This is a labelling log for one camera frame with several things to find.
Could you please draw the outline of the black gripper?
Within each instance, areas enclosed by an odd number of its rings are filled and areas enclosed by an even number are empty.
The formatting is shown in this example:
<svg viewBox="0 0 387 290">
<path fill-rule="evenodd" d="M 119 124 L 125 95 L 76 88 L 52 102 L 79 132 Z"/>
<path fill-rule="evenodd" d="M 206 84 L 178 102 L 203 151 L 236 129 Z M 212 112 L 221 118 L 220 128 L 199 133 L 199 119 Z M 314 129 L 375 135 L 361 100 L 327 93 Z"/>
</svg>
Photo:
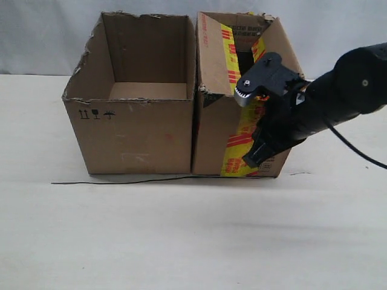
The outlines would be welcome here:
<svg viewBox="0 0 387 290">
<path fill-rule="evenodd" d="M 275 151 L 290 149 L 313 135 L 313 112 L 305 96 L 310 83 L 284 66 L 275 52 L 265 53 L 239 78 L 233 96 L 241 107 L 256 97 L 268 98 L 256 140 L 242 157 L 249 167 L 259 167 Z"/>
</svg>

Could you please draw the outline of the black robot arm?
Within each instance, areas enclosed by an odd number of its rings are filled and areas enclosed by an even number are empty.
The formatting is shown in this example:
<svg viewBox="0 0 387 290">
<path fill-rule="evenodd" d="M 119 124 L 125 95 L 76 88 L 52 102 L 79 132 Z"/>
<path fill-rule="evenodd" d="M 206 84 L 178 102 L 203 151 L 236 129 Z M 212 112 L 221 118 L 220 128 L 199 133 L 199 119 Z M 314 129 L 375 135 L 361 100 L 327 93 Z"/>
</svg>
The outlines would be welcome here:
<svg viewBox="0 0 387 290">
<path fill-rule="evenodd" d="M 251 168 L 329 129 L 367 161 L 382 164 L 353 146 L 335 129 L 338 124 L 386 106 L 386 44 L 355 48 L 333 69 L 312 82 L 285 67 L 275 52 L 265 53 L 237 81 L 234 98 L 241 107 L 266 97 L 264 115 L 243 156 Z"/>
</svg>

